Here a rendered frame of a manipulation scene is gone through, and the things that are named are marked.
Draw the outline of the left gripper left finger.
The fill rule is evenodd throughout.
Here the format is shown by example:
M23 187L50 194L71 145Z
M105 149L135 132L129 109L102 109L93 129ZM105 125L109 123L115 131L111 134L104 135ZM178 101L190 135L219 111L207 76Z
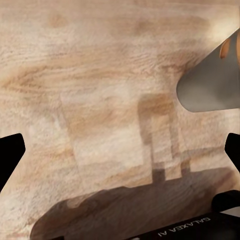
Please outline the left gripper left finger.
M21 133L0 138L0 192L26 151Z

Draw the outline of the trash can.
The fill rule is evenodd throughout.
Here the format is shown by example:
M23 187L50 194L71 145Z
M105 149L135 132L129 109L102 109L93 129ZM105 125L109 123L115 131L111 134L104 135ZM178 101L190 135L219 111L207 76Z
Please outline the trash can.
M240 28L178 81L176 94L192 113L240 108Z

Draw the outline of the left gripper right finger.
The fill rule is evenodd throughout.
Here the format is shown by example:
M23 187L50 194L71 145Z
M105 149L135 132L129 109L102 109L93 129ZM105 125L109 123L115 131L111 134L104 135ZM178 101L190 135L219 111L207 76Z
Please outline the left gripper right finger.
M229 133L224 150L240 172L240 135Z

